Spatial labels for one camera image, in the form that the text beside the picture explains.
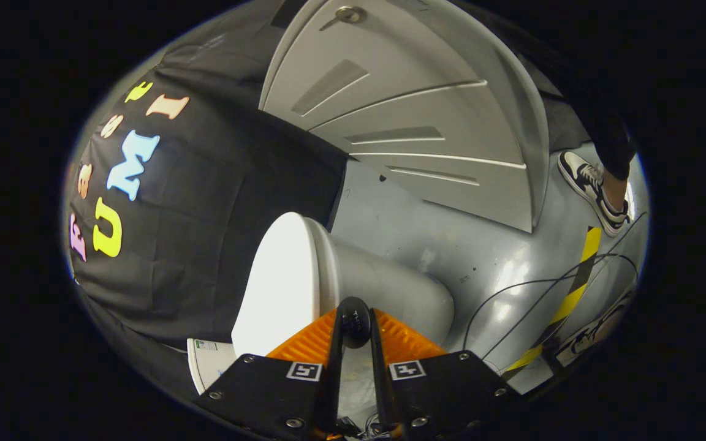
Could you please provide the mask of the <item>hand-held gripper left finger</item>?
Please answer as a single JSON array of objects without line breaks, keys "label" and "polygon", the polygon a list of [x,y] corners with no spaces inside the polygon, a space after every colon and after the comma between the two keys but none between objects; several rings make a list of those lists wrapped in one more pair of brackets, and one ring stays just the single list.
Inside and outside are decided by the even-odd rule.
[{"label": "hand-held gripper left finger", "polygon": [[336,432],[341,318],[333,308],[268,355],[241,355],[194,405],[257,440],[327,439]]}]

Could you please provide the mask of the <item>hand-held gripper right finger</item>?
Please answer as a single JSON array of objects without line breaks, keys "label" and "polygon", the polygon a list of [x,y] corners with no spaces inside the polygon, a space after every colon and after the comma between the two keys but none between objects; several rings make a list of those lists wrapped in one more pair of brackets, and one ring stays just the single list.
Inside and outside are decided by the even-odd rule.
[{"label": "hand-held gripper right finger", "polygon": [[520,410],[520,394],[473,352],[447,352],[377,308],[376,406],[391,439],[483,439]]}]

